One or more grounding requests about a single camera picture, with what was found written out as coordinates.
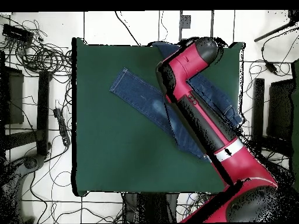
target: white band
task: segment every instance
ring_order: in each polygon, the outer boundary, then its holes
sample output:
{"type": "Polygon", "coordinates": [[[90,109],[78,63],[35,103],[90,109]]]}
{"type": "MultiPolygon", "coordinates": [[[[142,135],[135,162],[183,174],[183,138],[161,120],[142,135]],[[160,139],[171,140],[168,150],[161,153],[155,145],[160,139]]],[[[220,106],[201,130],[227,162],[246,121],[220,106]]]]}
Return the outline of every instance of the white band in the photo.
{"type": "Polygon", "coordinates": [[[226,160],[227,158],[231,157],[232,155],[236,154],[240,149],[242,149],[243,143],[239,138],[229,146],[227,146],[222,151],[218,152],[216,154],[217,159],[222,162],[223,160],[226,160]]]}

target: green table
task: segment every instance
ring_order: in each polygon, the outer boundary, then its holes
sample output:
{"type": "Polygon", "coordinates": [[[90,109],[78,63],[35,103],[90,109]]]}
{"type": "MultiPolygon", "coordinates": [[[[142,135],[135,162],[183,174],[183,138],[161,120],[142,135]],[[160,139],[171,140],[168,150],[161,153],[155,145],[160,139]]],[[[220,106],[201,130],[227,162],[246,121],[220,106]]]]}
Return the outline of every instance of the green table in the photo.
{"type": "MultiPolygon", "coordinates": [[[[238,106],[239,53],[243,43],[203,73],[238,106]]],[[[78,191],[222,191],[208,162],[179,151],[173,137],[109,92],[124,68],[159,88],[162,55],[156,47],[85,45],[77,39],[78,191]]]]}

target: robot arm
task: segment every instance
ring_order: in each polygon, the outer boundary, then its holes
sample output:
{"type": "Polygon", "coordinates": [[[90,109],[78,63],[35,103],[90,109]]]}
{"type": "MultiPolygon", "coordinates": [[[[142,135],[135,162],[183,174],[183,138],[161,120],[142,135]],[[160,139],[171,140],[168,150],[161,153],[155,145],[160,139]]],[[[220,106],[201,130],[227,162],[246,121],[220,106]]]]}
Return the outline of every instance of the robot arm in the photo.
{"type": "Polygon", "coordinates": [[[263,221],[278,202],[274,198],[279,198],[276,190],[279,179],[255,159],[226,120],[186,82],[207,68],[217,54],[217,43],[212,38],[192,38],[160,62],[156,70],[168,102],[209,156],[225,185],[223,192],[183,222],[263,221]]]}

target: tiled floor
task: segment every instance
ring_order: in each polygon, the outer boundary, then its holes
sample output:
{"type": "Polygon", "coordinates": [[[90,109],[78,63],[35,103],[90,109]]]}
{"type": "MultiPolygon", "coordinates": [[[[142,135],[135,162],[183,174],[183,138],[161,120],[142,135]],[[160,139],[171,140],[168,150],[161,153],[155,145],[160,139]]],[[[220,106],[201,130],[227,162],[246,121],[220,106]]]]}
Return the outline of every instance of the tiled floor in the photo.
{"type": "MultiPolygon", "coordinates": [[[[190,29],[183,29],[182,38],[188,38],[191,36],[209,36],[211,31],[211,11],[184,11],[184,15],[191,15],[192,24],[190,29]]],[[[158,18],[159,11],[145,11],[145,12],[118,12],[119,18],[127,23],[128,28],[132,32],[133,36],[141,45],[147,45],[151,41],[165,40],[170,43],[177,43],[179,37],[179,11],[165,10],[160,12],[160,18],[162,17],[162,24],[159,27],[158,35],[158,18]]],[[[72,37],[82,37],[88,44],[131,44],[135,45],[135,41],[131,38],[128,31],[117,19],[114,12],[38,12],[38,13],[13,13],[12,20],[17,22],[23,22],[25,20],[37,20],[40,29],[47,34],[44,37],[45,43],[53,43],[63,48],[64,52],[71,48],[72,37]]],[[[241,41],[246,43],[246,49],[244,52],[244,87],[250,83],[251,78],[249,74],[249,68],[251,61],[256,61],[262,58],[261,48],[265,40],[255,43],[253,40],[260,35],[263,35],[283,24],[288,22],[286,10],[215,10],[214,11],[214,37],[221,37],[227,44],[231,44],[233,41],[241,41]]],[[[6,19],[0,18],[0,24],[9,23],[6,19]]],[[[29,22],[24,22],[24,25],[30,25],[29,22]]],[[[292,62],[299,58],[299,45],[298,41],[294,42],[289,55],[285,58],[288,50],[290,49],[293,41],[297,37],[296,31],[289,33],[285,36],[281,36],[270,40],[265,45],[264,55],[268,61],[292,62]]],[[[16,58],[12,57],[11,62],[15,62],[16,58]]],[[[252,68],[251,72],[259,72],[265,70],[263,63],[255,63],[260,67],[252,68]]],[[[283,65],[283,70],[287,71],[287,65],[283,65]]],[[[271,82],[281,80],[280,77],[268,72],[262,72],[259,77],[265,78],[265,101],[269,97],[269,86],[271,82]]],[[[291,76],[284,76],[284,79],[291,78],[291,76]]],[[[33,96],[37,99],[37,83],[36,78],[25,78],[23,87],[23,97],[33,96]]],[[[55,107],[55,101],[59,100],[60,103],[64,100],[65,85],[56,81],[52,81],[50,85],[50,107],[55,107]]],[[[31,103],[30,98],[24,99],[24,103],[31,103]]],[[[252,107],[251,99],[245,95],[243,99],[242,111],[246,111],[252,107]]],[[[268,103],[265,103],[265,119],[267,119],[268,103]]],[[[24,105],[23,109],[28,115],[33,126],[36,126],[36,107],[30,105],[24,105]]],[[[249,122],[244,126],[250,126],[251,111],[247,111],[245,117],[249,122]]],[[[71,114],[66,114],[66,121],[71,118],[71,114]]],[[[58,124],[53,116],[49,116],[49,128],[57,129],[58,124]]],[[[266,130],[267,121],[264,121],[264,131],[266,130]]],[[[25,121],[23,125],[13,125],[12,128],[30,128],[25,121]]],[[[49,140],[53,140],[58,135],[57,131],[49,131],[49,140]]],[[[25,145],[16,149],[12,149],[10,154],[7,151],[7,159],[17,159],[24,155],[24,153],[34,147],[34,144],[25,145]]],[[[53,145],[53,155],[61,153],[64,147],[61,143],[60,137],[56,138],[53,145]]],[[[63,171],[71,171],[71,147],[69,151],[64,154],[58,161],[56,166],[51,169],[52,178],[56,178],[60,174],[56,183],[65,186],[58,187],[53,186],[53,182],[46,174],[49,171],[49,166],[52,167],[57,159],[54,159],[51,164],[45,164],[36,173],[35,183],[33,191],[43,200],[47,201],[48,208],[46,213],[41,218],[40,222],[53,223],[54,220],[51,215],[51,201],[55,203],[55,219],[58,223],[97,223],[101,218],[93,215],[106,217],[112,216],[113,218],[119,213],[121,209],[121,196],[118,193],[104,193],[104,192],[91,192],[82,199],[75,197],[72,193],[70,183],[70,174],[61,173],[63,171]]],[[[287,160],[284,161],[284,166],[287,166],[287,160]]],[[[26,216],[35,216],[36,221],[45,209],[45,204],[39,202],[31,194],[29,185],[32,181],[33,175],[30,174],[23,186],[23,211],[26,216]]],[[[188,198],[187,193],[180,194],[178,204],[185,204],[188,198]]],[[[178,212],[183,213],[184,207],[178,206],[178,212]]]]}

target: jeans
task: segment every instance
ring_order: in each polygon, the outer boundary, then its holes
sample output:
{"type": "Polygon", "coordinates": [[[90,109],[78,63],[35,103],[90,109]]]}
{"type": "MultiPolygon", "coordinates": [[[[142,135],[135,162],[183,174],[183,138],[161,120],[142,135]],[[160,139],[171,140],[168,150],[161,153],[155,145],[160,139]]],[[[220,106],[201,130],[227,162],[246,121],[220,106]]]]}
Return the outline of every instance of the jeans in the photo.
{"type": "MultiPolygon", "coordinates": [[[[164,58],[179,48],[177,45],[166,43],[160,45],[160,42],[157,43],[154,43],[153,46],[159,47],[164,58]]],[[[236,127],[242,122],[242,118],[236,113],[228,97],[213,86],[203,75],[198,73],[188,81],[188,84],[212,109],[218,114],[226,116],[233,126],[236,127]]],[[[180,150],[208,161],[208,158],[204,156],[189,135],[175,111],[167,104],[159,89],[145,82],[127,68],[124,68],[113,82],[110,92],[133,106],[167,134],[172,135],[180,150]]]]}

